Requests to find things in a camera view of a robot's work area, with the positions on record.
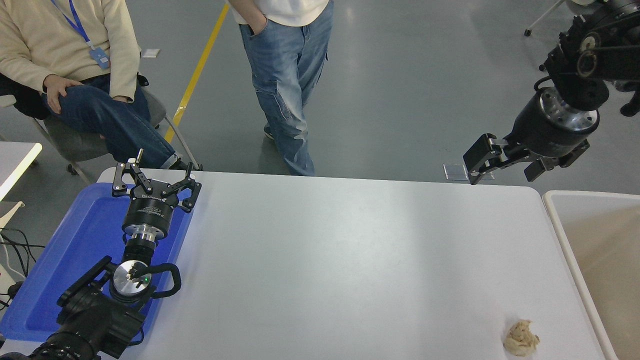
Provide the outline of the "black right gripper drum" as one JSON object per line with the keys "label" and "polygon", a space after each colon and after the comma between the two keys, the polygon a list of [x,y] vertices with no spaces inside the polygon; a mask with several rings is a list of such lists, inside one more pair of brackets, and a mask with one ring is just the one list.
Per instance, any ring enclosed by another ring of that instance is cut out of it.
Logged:
{"label": "black right gripper drum", "polygon": [[597,129],[597,112],[570,105],[558,92],[537,92],[514,121],[510,146],[547,158],[573,151]]}

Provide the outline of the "seated person's right hand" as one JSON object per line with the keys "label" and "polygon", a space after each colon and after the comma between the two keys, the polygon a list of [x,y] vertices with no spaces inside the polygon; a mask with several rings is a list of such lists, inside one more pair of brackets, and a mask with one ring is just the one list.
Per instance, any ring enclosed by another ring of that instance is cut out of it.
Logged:
{"label": "seated person's right hand", "polygon": [[49,74],[45,76],[42,82],[42,87],[45,90],[46,104],[54,114],[62,114],[62,105],[60,104],[60,97],[67,96],[67,89],[70,87],[76,87],[83,85],[82,82],[65,77]]}

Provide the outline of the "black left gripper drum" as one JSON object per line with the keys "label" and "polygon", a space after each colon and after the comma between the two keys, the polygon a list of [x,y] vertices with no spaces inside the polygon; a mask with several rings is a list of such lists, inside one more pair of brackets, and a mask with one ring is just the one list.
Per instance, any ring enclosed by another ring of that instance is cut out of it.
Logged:
{"label": "black left gripper drum", "polygon": [[130,205],[122,223],[122,230],[126,234],[133,234],[142,227],[151,228],[153,234],[169,232],[178,196],[174,193],[162,196],[164,191],[169,191],[171,184],[155,179],[150,182],[151,194],[141,184],[130,190]]}

